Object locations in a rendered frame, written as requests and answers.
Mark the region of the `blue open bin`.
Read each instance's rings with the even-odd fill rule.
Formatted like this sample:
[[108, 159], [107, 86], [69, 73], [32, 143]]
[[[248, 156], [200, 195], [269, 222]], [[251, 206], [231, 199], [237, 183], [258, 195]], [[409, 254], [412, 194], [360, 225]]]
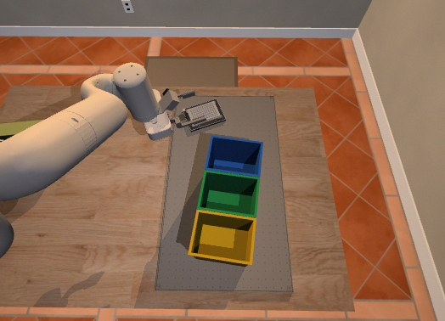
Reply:
[[263, 142], [212, 136], [205, 170], [261, 176]]

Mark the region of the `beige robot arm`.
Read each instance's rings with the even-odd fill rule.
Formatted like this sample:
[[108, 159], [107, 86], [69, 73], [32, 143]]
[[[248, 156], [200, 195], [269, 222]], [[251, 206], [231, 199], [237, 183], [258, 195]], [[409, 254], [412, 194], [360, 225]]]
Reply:
[[136, 121], [146, 122], [180, 103], [168, 88], [157, 102], [145, 68], [137, 63], [88, 78], [81, 100], [0, 139], [0, 201], [35, 194], [59, 180], [121, 128], [127, 108]]

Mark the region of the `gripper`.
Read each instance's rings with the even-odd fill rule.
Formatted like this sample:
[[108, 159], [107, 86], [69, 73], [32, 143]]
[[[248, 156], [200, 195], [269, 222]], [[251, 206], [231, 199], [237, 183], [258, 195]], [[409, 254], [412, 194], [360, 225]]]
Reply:
[[[153, 89], [153, 91], [157, 102], [159, 102], [161, 100], [161, 94], [155, 89]], [[177, 94], [178, 98], [183, 97], [183, 99], [192, 96], [195, 96], [194, 89]], [[156, 141], [172, 135], [172, 123], [174, 122], [176, 123], [177, 128], [182, 128], [203, 121], [206, 121], [205, 115], [194, 118], [192, 121], [181, 123], [179, 117], [172, 118], [170, 112], [167, 113], [165, 110], [164, 113], [157, 115], [153, 120], [144, 122], [144, 126], [149, 138]]]

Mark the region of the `yellow bin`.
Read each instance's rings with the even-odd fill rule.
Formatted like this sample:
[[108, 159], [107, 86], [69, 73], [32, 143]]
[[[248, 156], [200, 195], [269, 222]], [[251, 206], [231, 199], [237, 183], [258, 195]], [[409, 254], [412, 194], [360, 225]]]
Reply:
[[241, 267], [252, 266], [256, 218], [197, 210], [189, 256]]

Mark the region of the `green open bin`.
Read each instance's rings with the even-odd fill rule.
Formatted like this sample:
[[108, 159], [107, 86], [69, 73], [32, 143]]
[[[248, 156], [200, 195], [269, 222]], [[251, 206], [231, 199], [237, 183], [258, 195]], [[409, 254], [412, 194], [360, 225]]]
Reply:
[[256, 218], [259, 185], [259, 177], [205, 170], [197, 210]]

